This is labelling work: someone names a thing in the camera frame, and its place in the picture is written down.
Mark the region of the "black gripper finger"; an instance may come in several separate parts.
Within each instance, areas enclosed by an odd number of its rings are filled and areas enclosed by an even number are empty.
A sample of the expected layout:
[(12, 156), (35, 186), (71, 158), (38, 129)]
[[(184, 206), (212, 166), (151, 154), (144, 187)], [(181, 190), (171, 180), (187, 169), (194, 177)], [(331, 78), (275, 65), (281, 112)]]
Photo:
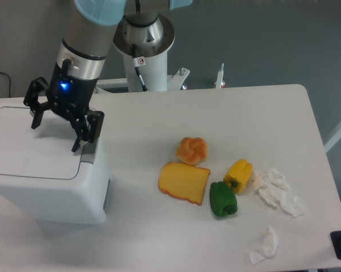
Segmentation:
[(44, 112), (50, 109), (48, 101), (44, 103), (39, 102), (39, 94), (41, 92), (45, 92), (46, 94), (48, 90), (49, 83), (43, 77), (38, 77), (30, 82), (23, 104), (30, 108), (33, 117), (31, 124), (32, 129), (36, 129), (40, 126)]
[(76, 152), (82, 142), (94, 143), (99, 138), (104, 121), (102, 111), (85, 109), (82, 112), (76, 112), (68, 109), (65, 117), (77, 135), (72, 152)]

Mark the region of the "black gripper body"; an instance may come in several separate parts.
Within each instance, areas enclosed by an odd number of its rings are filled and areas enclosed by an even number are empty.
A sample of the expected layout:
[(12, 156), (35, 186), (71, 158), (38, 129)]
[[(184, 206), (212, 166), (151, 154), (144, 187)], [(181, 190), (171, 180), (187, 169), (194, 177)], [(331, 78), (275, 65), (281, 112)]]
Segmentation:
[(70, 120), (70, 115), (81, 120), (87, 115), (97, 80), (76, 78), (70, 75), (71, 68), (70, 59), (65, 59), (61, 66), (56, 65), (45, 94), (52, 112), (66, 120)]

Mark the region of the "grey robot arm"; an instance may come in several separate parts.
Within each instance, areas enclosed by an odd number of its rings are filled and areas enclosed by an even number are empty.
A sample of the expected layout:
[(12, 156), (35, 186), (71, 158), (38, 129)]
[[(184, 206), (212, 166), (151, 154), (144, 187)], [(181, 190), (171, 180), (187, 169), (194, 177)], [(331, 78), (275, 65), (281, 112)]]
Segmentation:
[(50, 81), (34, 79), (23, 100), (37, 128), (50, 110), (70, 122), (73, 151), (95, 142), (104, 113), (89, 107), (111, 46), (123, 55), (131, 92), (166, 91), (167, 53), (174, 27), (161, 14), (190, 1), (73, 1), (67, 30)]

